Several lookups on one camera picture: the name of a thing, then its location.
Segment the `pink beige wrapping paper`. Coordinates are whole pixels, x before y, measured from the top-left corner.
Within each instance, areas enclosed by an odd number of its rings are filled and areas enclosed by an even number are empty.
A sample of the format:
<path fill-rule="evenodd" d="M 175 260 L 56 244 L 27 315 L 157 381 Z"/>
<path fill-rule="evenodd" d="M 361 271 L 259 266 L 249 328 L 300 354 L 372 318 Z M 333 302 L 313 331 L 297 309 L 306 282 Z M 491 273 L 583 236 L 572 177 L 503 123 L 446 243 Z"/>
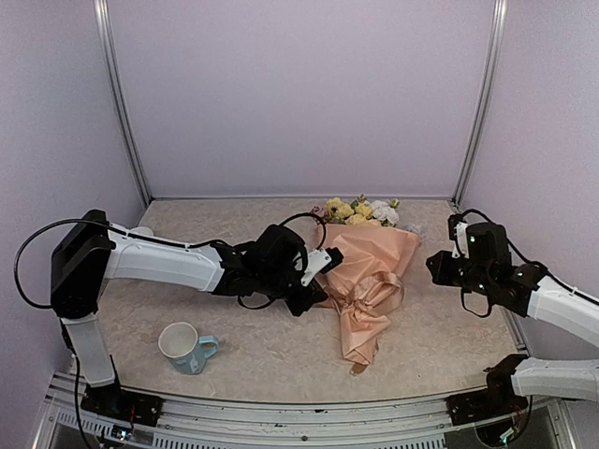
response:
<path fill-rule="evenodd" d="M 343 358 L 358 370 L 373 362 L 388 315 L 402 303 L 402 275 L 419 243 L 418 235 L 393 227 L 327 226 L 325 245 L 338 248 L 343 262 L 322 277 L 328 298 L 321 306 L 337 312 Z"/>

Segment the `beige ribbon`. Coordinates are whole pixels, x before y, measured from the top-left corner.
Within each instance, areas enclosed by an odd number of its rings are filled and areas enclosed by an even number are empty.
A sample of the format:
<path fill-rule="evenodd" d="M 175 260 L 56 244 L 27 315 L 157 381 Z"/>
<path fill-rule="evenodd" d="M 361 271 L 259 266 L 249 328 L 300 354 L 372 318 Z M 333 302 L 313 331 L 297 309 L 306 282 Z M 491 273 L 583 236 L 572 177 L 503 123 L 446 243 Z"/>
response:
<path fill-rule="evenodd" d="M 390 326 L 388 315 L 399 308 L 404 297 L 401 278 L 379 271 L 350 289 L 326 287 L 329 304 L 339 317 L 343 358 L 351 363 L 352 376 L 364 372 L 379 350 L 378 337 Z"/>

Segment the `white fake rose stem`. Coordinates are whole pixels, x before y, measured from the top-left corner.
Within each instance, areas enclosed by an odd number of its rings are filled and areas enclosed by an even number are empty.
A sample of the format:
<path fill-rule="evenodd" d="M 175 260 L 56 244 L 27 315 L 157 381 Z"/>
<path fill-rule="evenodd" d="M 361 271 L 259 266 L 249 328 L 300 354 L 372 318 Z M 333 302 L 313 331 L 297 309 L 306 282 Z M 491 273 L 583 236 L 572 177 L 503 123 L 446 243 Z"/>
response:
<path fill-rule="evenodd" d="M 374 200 L 369 203 L 374 220 L 386 227 L 396 227 L 399 223 L 399 214 L 397 212 L 399 206 L 400 201 L 396 198 L 389 201 Z"/>

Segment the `pink fake rose stem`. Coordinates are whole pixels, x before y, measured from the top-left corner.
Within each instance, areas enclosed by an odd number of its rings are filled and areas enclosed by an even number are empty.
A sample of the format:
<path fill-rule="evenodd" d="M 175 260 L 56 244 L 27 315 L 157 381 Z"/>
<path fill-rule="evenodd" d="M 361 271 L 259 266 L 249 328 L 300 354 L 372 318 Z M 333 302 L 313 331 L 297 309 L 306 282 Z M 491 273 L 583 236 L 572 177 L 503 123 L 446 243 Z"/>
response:
<path fill-rule="evenodd" d="M 319 219 L 321 219 L 322 221 L 326 221 L 327 220 L 327 216 L 328 216 L 328 211 L 326 207 L 323 206 L 314 206 L 311 209 L 311 214 L 317 216 Z"/>

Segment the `yellow fake flower stem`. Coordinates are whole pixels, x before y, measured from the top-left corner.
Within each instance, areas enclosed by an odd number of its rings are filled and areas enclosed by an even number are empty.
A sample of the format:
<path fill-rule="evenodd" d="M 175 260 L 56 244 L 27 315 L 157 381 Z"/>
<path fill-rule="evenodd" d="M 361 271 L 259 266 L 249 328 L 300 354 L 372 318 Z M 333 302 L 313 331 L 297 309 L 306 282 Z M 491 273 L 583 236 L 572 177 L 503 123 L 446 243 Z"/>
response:
<path fill-rule="evenodd" d="M 383 222 L 374 217 L 373 208 L 365 196 L 359 196 L 351 202 L 339 197 L 329 199 L 325 206 L 324 221 L 334 225 L 375 225 Z"/>

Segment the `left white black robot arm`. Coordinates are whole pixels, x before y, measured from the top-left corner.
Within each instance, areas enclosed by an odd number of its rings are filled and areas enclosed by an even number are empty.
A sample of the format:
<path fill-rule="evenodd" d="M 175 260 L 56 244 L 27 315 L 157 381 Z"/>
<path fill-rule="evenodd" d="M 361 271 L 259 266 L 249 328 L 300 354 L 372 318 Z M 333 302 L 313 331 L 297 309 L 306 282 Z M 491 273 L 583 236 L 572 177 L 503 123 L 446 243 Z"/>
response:
<path fill-rule="evenodd" d="M 332 256 L 323 247 L 308 250 L 286 224 L 271 224 L 257 239 L 237 245 L 141 235 L 111 224 L 102 210 L 90 210 L 70 225 L 51 255 L 51 308 L 95 389 L 95 402 L 113 416 L 130 408 L 131 397 L 116 383 L 97 319 L 105 280 L 175 284 L 236 299 L 260 294 L 269 302 L 283 300 L 295 316 L 327 297 L 316 277 L 328 270 Z"/>

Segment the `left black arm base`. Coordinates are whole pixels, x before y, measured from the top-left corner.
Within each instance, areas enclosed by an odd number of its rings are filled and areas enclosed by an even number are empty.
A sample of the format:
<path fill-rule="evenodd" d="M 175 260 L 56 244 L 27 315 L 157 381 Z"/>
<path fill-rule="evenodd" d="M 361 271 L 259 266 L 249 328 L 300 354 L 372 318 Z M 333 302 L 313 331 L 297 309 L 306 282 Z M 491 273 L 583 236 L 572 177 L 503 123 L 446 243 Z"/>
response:
<path fill-rule="evenodd" d="M 86 392 L 80 403 L 86 412 L 146 427 L 157 426 L 162 405 L 163 400 L 154 395 L 127 390 L 101 393 L 94 389 Z"/>

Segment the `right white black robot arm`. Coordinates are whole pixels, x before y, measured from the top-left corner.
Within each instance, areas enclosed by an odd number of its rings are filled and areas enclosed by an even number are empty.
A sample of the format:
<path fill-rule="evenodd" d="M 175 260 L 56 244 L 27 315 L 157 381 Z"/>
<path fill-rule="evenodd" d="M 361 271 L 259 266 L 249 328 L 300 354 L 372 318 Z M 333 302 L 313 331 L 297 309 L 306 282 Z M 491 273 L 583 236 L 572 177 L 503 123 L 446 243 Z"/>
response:
<path fill-rule="evenodd" d="M 598 300 L 555 277 L 540 262 L 512 263 L 505 228 L 493 222 L 468 224 L 459 214 L 448 219 L 451 251 L 429 257 L 426 266 L 439 286 L 456 287 L 460 297 L 477 294 L 487 307 L 557 326 L 591 345 L 598 343 Z M 515 398 L 548 396 L 596 401 L 597 360 L 543 360 L 511 355 L 488 374 L 478 398 L 489 415 Z"/>

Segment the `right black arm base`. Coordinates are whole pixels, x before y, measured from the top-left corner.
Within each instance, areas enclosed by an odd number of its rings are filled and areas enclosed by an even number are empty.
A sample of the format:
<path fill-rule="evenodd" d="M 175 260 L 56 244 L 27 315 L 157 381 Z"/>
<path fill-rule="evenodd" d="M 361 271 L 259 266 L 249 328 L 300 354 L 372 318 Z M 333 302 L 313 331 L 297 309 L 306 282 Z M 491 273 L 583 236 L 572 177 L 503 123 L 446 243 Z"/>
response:
<path fill-rule="evenodd" d="M 485 388 L 451 395 L 446 405 L 452 425 L 461 426 L 524 410 L 529 400 L 516 395 L 509 374 L 489 373 Z"/>

